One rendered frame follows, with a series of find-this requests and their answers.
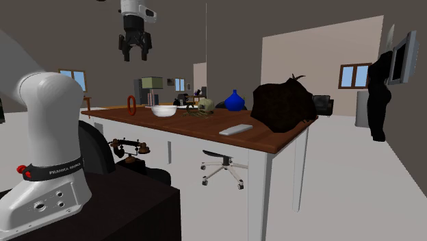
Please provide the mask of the dark brown sack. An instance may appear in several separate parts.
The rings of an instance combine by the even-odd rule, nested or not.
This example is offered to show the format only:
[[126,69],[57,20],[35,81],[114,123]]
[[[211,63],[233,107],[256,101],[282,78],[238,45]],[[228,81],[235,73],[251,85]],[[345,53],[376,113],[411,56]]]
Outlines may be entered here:
[[263,84],[253,91],[250,116],[274,133],[285,133],[300,122],[316,119],[313,95],[298,81],[302,75],[292,75],[281,84]]

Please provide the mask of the white office chair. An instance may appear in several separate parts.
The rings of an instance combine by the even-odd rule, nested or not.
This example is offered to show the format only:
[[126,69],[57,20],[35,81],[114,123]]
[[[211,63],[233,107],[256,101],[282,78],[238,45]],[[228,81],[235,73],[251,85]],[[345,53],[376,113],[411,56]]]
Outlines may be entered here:
[[208,179],[213,177],[216,173],[218,173],[221,170],[227,170],[232,174],[234,179],[237,181],[237,188],[239,190],[244,189],[244,180],[241,179],[241,177],[235,172],[235,168],[248,169],[247,165],[237,164],[237,163],[232,161],[232,159],[233,159],[232,157],[227,156],[227,155],[214,153],[214,152],[206,151],[206,150],[203,150],[203,153],[208,155],[208,156],[211,156],[211,157],[222,158],[221,162],[202,162],[201,163],[201,165],[200,165],[201,170],[205,170],[207,166],[218,166],[218,168],[214,172],[212,172],[208,176],[203,176],[203,179],[202,179],[202,185],[203,186],[206,186],[208,184]]

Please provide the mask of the grey remote control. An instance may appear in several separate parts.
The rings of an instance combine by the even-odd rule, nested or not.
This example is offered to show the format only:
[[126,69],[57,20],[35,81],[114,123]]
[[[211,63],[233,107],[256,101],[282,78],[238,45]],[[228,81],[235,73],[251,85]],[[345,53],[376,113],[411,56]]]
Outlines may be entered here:
[[227,128],[227,129],[224,129],[224,130],[220,131],[219,134],[222,136],[232,136],[235,134],[242,133],[244,131],[248,131],[252,128],[253,128],[252,125],[239,124],[239,125],[232,126],[232,127]]

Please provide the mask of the white bowl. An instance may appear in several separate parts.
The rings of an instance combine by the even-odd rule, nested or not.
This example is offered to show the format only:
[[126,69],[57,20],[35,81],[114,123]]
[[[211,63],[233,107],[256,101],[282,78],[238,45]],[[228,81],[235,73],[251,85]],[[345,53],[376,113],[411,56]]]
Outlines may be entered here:
[[175,115],[177,106],[175,105],[153,105],[151,107],[153,114],[157,117],[170,117]]

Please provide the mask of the dark robot stand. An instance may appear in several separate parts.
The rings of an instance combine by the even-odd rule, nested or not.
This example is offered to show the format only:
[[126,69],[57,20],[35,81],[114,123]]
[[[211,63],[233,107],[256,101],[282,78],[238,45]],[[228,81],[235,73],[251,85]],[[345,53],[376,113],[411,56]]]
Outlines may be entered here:
[[22,181],[0,199],[0,241],[181,241],[180,192],[122,166]]

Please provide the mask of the wall mounted grey television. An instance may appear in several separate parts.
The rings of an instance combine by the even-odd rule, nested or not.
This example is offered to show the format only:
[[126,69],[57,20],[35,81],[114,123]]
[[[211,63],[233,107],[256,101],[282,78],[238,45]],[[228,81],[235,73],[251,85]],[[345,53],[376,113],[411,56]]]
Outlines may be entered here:
[[388,85],[405,84],[415,73],[419,49],[416,35],[416,31],[410,31],[406,38],[393,48]]

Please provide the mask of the green shade table lamp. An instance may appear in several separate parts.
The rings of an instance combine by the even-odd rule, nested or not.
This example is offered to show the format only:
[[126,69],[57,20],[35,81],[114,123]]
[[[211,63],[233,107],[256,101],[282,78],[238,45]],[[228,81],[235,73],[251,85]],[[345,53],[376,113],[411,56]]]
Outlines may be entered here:
[[143,77],[141,78],[141,84],[143,90],[148,90],[147,92],[147,106],[155,105],[155,94],[154,89],[163,88],[163,78],[162,77]]

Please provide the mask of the black chair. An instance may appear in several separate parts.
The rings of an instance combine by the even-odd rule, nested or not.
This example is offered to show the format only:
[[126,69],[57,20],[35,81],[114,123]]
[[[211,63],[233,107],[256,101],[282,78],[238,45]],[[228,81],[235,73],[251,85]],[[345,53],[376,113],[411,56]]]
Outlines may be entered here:
[[82,120],[79,121],[79,146],[86,173],[106,175],[116,170],[112,151],[103,134]]

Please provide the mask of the tan cap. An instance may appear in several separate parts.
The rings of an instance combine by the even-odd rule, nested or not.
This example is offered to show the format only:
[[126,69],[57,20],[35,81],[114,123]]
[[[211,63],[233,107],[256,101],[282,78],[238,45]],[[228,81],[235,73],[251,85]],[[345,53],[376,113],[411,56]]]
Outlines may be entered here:
[[215,109],[215,104],[211,99],[201,99],[198,102],[198,110],[204,112],[211,112]]

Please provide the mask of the grey cylinder bin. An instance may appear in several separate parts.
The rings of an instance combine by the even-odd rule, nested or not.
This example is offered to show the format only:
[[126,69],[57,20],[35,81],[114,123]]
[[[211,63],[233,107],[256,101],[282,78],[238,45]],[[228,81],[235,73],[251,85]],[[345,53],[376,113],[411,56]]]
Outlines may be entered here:
[[369,97],[368,91],[357,92],[357,105],[355,115],[355,126],[368,128],[368,117],[367,117],[367,100]]

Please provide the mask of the blue vase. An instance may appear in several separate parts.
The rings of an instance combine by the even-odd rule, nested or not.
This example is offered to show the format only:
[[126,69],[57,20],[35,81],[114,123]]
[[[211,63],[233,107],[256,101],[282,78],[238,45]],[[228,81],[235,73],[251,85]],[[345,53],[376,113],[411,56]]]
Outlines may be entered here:
[[224,101],[224,104],[227,110],[237,112],[244,109],[245,100],[238,95],[236,89],[233,89],[233,93]]

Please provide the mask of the brown framed window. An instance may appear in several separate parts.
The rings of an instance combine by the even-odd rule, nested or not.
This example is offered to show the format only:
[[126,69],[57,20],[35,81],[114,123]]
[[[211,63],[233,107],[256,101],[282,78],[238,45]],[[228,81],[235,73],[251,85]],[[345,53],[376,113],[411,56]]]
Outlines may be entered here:
[[366,89],[369,83],[368,68],[372,63],[342,64],[339,73],[339,89]]
[[79,70],[68,70],[68,69],[59,69],[59,73],[72,77],[82,88],[84,92],[87,92],[87,83],[86,83],[86,72]]

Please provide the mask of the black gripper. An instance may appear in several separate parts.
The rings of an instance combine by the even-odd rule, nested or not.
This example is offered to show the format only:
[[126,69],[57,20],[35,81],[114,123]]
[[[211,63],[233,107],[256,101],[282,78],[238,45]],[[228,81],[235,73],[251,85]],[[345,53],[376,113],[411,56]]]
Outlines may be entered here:
[[141,58],[147,61],[149,50],[152,49],[151,35],[144,32],[144,19],[137,15],[123,16],[125,36],[118,37],[118,49],[122,51],[124,61],[130,61],[130,45],[139,45]]

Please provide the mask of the brown twig bundle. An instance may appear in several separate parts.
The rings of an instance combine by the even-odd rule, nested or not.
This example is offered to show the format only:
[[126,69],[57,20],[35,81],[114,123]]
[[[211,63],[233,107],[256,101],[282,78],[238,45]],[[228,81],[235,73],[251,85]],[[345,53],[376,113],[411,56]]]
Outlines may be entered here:
[[182,114],[182,116],[195,116],[198,118],[209,118],[213,113],[214,113],[213,111],[209,111],[209,112],[206,112],[203,110],[192,111],[190,109],[187,109],[186,113]]

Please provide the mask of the black figure statue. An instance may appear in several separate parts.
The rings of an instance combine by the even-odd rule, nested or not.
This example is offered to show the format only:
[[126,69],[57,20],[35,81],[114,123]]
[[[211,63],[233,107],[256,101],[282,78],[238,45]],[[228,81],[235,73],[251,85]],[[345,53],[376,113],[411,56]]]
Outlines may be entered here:
[[368,68],[367,118],[373,141],[384,142],[387,104],[391,100],[391,92],[386,86],[389,77],[393,51],[383,53],[379,59]]

